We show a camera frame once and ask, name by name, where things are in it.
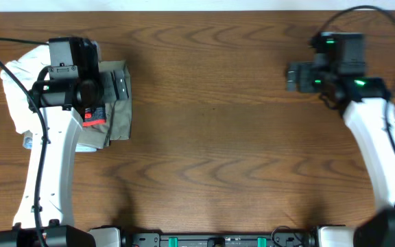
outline wooden tabletop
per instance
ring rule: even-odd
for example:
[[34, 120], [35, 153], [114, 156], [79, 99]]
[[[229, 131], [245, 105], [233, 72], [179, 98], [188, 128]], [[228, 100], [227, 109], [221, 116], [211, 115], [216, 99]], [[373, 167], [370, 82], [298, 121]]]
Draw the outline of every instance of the wooden tabletop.
[[[83, 36], [128, 61], [132, 139], [75, 155], [75, 226], [269, 232], [357, 225], [374, 213], [359, 149], [317, 95], [285, 90], [285, 67], [333, 12], [0, 13], [0, 36]], [[370, 75], [395, 72], [395, 31], [375, 12], [332, 30], [363, 32]], [[29, 45], [0, 43], [4, 62]], [[12, 226], [29, 150], [0, 79], [0, 230]]]

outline gray cloth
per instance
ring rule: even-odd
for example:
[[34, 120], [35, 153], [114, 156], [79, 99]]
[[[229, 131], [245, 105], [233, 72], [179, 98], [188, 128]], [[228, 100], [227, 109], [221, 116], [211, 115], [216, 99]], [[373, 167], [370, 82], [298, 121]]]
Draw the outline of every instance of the gray cloth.
[[[122, 70], [129, 98], [105, 104], [106, 123], [83, 127], [77, 142], [76, 152], [92, 152], [109, 146], [110, 141], [128, 140], [132, 122], [132, 91], [130, 74], [125, 61], [105, 61], [99, 63], [99, 72]], [[31, 148], [31, 133], [24, 134], [25, 148]]]

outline wooden table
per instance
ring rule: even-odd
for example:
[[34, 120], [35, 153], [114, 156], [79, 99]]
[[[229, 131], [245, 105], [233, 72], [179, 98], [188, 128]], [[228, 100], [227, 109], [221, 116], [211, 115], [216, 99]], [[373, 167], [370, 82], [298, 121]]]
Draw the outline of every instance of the wooden table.
[[[359, 149], [317, 95], [285, 90], [288, 62], [333, 12], [0, 13], [0, 36], [97, 40], [128, 61], [130, 141], [75, 155], [75, 226], [163, 232], [269, 232], [278, 225], [356, 225], [374, 213]], [[368, 35], [370, 75], [389, 83], [395, 32], [374, 12], [332, 30]], [[2, 61], [29, 45], [0, 43]], [[0, 80], [0, 230], [10, 229], [29, 150]]]

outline wood grain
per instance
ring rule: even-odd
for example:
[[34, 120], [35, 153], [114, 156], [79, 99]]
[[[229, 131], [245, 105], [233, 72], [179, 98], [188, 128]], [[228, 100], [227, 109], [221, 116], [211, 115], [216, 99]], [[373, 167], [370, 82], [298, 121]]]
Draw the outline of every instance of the wood grain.
[[[128, 61], [132, 139], [76, 154], [75, 226], [168, 232], [262, 232], [278, 225], [360, 224], [374, 213], [349, 130], [316, 95], [285, 91], [285, 66], [333, 12], [0, 13], [0, 36], [97, 40]], [[371, 75], [391, 81], [394, 28], [374, 12], [334, 30], [368, 35]], [[28, 45], [0, 43], [4, 62]], [[29, 151], [0, 80], [0, 230], [9, 229]]]

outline white wall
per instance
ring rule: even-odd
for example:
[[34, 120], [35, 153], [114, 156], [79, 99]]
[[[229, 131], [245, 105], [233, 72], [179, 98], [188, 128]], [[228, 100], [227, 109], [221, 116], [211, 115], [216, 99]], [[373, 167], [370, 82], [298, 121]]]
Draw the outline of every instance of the white wall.
[[0, 12], [343, 10], [361, 4], [395, 10], [395, 0], [0, 0]]

